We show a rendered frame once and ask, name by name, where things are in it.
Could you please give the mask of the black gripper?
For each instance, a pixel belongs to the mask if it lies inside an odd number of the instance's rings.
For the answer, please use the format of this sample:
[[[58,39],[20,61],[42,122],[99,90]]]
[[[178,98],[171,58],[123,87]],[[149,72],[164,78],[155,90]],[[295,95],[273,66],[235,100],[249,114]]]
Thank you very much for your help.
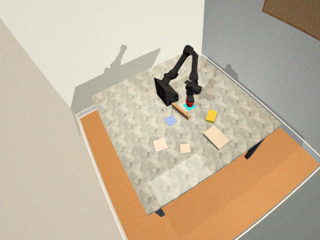
[[[187,103],[194,103],[194,97],[192,95],[192,90],[188,90],[187,86],[185,86],[186,89],[186,98],[187,98]]]

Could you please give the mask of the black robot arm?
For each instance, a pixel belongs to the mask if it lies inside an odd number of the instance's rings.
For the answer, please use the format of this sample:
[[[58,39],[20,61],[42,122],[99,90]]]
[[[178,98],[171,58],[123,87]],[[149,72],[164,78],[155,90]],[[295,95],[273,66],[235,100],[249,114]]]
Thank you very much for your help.
[[[198,85],[198,54],[194,51],[194,48],[191,47],[190,45],[186,45],[182,56],[179,58],[177,63],[175,64],[175,67],[171,69],[168,73],[164,74],[164,78],[160,80],[161,83],[164,85],[168,86],[171,80],[174,80],[177,78],[178,71],[184,61],[187,59],[187,57],[192,56],[192,67],[191,67],[191,72],[189,74],[189,80],[186,80],[184,83],[186,84],[186,89],[187,90],[192,90],[192,95],[197,94],[199,95],[202,91],[202,87]]]

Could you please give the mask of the red cup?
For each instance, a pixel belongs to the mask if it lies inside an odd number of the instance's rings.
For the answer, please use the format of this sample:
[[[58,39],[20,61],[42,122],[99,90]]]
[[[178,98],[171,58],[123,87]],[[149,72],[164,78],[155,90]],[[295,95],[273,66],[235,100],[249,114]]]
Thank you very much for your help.
[[[187,103],[187,98],[186,98],[186,105],[191,108],[193,105],[194,105],[194,102],[191,102],[191,103]]]

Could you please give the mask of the brown flat bar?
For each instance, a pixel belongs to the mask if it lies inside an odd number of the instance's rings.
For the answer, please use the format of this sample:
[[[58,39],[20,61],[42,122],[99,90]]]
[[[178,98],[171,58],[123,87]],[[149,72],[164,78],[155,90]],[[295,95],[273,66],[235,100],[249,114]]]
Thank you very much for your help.
[[[182,110],[179,106],[177,106],[174,102],[172,103],[172,108],[175,109],[179,114],[181,114],[185,119],[190,119],[190,115]]]

